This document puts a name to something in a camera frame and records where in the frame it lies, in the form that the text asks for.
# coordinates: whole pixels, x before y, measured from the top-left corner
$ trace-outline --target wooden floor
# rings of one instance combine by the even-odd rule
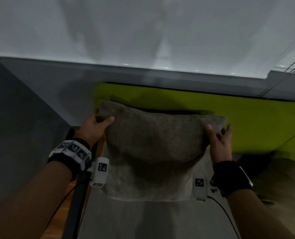
[[[98,142],[98,148],[95,155],[95,159],[101,155],[103,144],[104,144],[104,139],[101,139]],[[66,194],[75,186],[75,183],[76,183],[76,180],[69,184],[68,188],[66,189]],[[88,191],[87,191],[86,200],[83,206],[80,222],[82,221],[82,218],[83,218],[83,213],[89,199],[90,191],[91,191],[91,187],[88,186]],[[68,211],[71,204],[72,196],[73,196],[73,192],[71,192],[70,195],[66,198],[66,200],[62,203],[57,213],[54,215],[53,219],[51,220],[49,226],[46,228],[45,233],[42,235],[41,239],[57,239],[62,237],[62,233],[65,227],[66,218],[68,216]]]

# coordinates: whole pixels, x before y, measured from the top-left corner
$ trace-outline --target hand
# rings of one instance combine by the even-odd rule
[[[104,121],[97,123],[96,115],[93,114],[86,119],[81,128],[74,133],[74,138],[81,138],[90,145],[90,150],[93,145],[103,136],[105,129],[114,122],[114,117],[108,117]]]
[[[231,156],[231,137],[232,128],[228,124],[227,129],[222,129],[222,137],[218,139],[213,127],[210,124],[205,126],[205,131],[210,141],[210,157],[213,166],[221,161],[232,161]]]

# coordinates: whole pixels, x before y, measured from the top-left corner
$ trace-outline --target wristband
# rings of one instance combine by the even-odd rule
[[[222,161],[214,166],[214,176],[211,185],[217,186],[223,197],[228,197],[231,193],[240,189],[252,190],[252,182],[236,164],[235,161]]]
[[[48,162],[58,161],[64,164],[70,169],[71,181],[74,181],[78,174],[91,166],[92,153],[89,148],[89,144],[81,138],[65,140],[51,151]]]

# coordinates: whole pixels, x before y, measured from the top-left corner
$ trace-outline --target gray pillow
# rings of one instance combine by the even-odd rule
[[[125,201],[180,201],[192,192],[194,165],[208,138],[204,124],[219,133],[224,117],[149,113],[99,101],[102,119],[114,116],[105,131],[102,156],[110,160],[104,192]]]

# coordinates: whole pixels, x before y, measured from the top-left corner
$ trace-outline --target person's right arm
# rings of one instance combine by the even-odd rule
[[[207,125],[206,134],[210,140],[210,156],[213,166],[222,161],[232,161],[231,125],[223,131],[219,140],[211,125]],[[295,239],[295,236],[278,221],[250,189],[232,192],[227,201],[243,239]]]

